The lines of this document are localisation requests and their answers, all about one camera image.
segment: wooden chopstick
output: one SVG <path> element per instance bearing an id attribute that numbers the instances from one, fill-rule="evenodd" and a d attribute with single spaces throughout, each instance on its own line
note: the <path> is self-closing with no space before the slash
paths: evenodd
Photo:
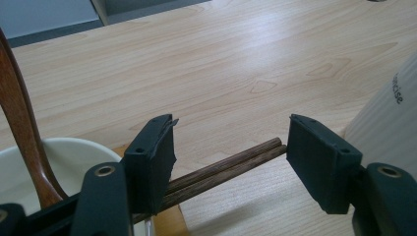
<path id="1" fill-rule="evenodd" d="M 168 185 L 160 211 L 187 201 L 285 152 L 286 146 L 280 139 L 275 138 L 173 180 Z M 140 222 L 148 217 L 150 214 L 134 214 L 134 222 Z"/>

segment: white bowl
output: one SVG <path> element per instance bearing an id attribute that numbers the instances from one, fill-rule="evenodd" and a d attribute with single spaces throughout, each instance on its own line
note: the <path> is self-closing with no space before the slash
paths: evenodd
<path id="1" fill-rule="evenodd" d="M 52 170 L 68 196 L 81 190 L 84 175 L 91 167 L 120 161 L 116 152 L 91 141 L 52 138 L 42 142 Z M 0 204 L 7 203 L 22 205 L 27 215 L 40 210 L 34 185 L 17 147 L 0 151 Z M 143 222 L 135 225 L 135 235 L 145 235 Z"/>

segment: pair of chopsticks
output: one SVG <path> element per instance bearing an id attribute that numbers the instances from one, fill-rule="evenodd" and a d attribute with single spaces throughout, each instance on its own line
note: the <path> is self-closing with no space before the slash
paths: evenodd
<path id="1" fill-rule="evenodd" d="M 275 138 L 175 179 L 168 185 L 160 211 L 179 205 L 284 153 L 286 146 Z M 134 214 L 134 222 L 149 217 L 145 213 Z"/>

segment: wooden spoon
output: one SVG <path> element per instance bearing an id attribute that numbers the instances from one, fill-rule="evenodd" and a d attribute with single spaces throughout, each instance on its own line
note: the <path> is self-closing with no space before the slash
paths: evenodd
<path id="1" fill-rule="evenodd" d="M 67 198 L 40 140 L 21 71 L 0 29 L 0 104 L 21 151 L 42 208 Z"/>

